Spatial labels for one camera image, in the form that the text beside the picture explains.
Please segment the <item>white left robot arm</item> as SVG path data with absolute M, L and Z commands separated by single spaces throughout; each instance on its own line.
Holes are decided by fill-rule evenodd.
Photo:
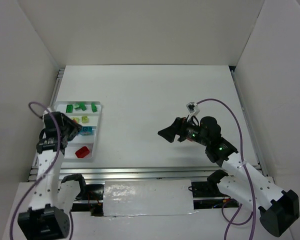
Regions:
M 28 240 L 66 239 L 72 232 L 73 202 L 83 197 L 86 181 L 80 173 L 60 179 L 60 171 L 68 143 L 82 126 L 59 111 L 45 113 L 43 122 L 43 133 L 36 145 L 37 183 L 27 211 L 19 213 L 17 223 Z

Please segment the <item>aluminium rail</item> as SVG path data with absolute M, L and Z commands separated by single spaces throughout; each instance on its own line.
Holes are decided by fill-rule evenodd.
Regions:
M 159 167 L 159 168 L 62 168 L 59 180 L 81 174 L 86 180 L 180 179 L 204 178 L 219 167 Z

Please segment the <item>dark green lego brick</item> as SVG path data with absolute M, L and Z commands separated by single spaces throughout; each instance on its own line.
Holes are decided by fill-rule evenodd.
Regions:
M 91 103 L 91 110 L 92 110 L 93 113 L 96 113 L 98 111 L 98 108 L 97 108 L 96 104 L 93 103 L 93 102 Z

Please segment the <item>red flower lego brick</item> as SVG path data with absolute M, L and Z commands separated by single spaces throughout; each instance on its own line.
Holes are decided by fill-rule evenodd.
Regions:
M 79 159 L 83 159 L 90 154 L 90 150 L 87 146 L 83 146 L 75 152 L 75 156 Z

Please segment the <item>green tree lego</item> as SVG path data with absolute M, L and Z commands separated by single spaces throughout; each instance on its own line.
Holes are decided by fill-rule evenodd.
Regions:
M 74 107 L 75 110 L 82 110 L 82 111 L 86 111 L 87 110 L 87 107 L 86 107 L 86 105 L 85 105 L 84 102 L 75 103 L 73 105 L 73 107 Z

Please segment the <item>white compartment tray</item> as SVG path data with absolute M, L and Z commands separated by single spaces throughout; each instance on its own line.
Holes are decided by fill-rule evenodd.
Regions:
M 82 126 L 79 134 L 68 143 L 65 149 L 65 161 L 69 163 L 92 162 L 97 149 L 102 115 L 101 103 L 99 101 L 56 101 L 53 107 Z

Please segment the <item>round teal lego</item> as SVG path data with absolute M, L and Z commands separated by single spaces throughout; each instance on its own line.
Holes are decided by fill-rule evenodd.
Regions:
M 82 136 L 91 136 L 93 135 L 93 128 L 91 126 L 83 126 L 79 134 Z

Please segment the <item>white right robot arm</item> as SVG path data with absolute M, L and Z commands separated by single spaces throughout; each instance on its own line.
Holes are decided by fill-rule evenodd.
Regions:
M 208 159 L 221 168 L 208 177 L 212 189 L 251 210 L 272 236 L 280 237 L 299 218 L 299 196 L 291 189 L 285 191 L 277 186 L 241 159 L 238 150 L 222 137 L 215 118 L 203 117 L 195 125 L 185 117 L 177 117 L 157 134 L 170 143 L 189 140 L 205 146 Z

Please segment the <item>lime green lego brick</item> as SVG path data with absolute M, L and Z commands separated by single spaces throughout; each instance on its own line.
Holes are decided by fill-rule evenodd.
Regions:
M 88 117 L 88 116 L 82 116 L 82 117 L 81 117 L 81 122 L 82 122 L 83 124 L 88 123 L 88 122 L 89 122 L 89 117 Z

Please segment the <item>white taped panel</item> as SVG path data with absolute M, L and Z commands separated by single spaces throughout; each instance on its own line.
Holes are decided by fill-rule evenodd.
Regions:
M 193 214 L 193 194 L 185 180 L 107 181 L 103 191 L 106 217 Z

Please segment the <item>lime and red lego brick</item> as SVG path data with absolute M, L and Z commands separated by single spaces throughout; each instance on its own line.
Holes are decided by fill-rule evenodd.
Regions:
M 78 117 L 73 117 L 72 120 L 77 124 L 80 123 L 80 119 Z

